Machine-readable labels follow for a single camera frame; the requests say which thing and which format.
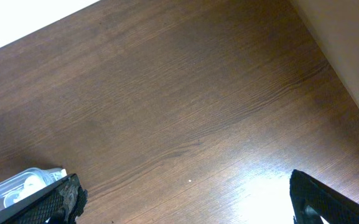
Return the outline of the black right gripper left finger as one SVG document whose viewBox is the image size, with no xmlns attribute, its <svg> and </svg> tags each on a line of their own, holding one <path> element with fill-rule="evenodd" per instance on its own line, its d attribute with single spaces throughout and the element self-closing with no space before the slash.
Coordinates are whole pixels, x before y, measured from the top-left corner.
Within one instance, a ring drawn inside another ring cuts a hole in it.
<svg viewBox="0 0 359 224">
<path fill-rule="evenodd" d="M 0 224 L 76 224 L 88 199 L 76 174 L 70 174 L 0 211 Z"/>
</svg>

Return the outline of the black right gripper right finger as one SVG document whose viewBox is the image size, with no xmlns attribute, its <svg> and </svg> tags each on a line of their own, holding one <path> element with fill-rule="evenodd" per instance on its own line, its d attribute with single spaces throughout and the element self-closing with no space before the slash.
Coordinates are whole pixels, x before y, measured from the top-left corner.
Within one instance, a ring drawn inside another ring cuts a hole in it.
<svg viewBox="0 0 359 224">
<path fill-rule="evenodd" d="M 296 224 L 359 224 L 358 203 L 303 171 L 292 171 L 290 197 Z"/>
</svg>

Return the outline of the clear plastic container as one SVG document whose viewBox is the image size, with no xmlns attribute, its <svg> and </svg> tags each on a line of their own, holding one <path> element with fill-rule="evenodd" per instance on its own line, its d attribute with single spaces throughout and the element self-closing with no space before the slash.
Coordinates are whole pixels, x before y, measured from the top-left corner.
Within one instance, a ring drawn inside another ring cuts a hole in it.
<svg viewBox="0 0 359 224">
<path fill-rule="evenodd" d="M 63 168 L 53 168 L 48 170 L 42 170 L 36 167 L 26 169 L 2 182 L 0 182 L 0 211 L 4 210 L 4 197 L 16 187 L 18 187 L 24 180 L 30 175 L 39 176 L 46 185 L 50 185 L 67 175 L 67 172 Z"/>
</svg>

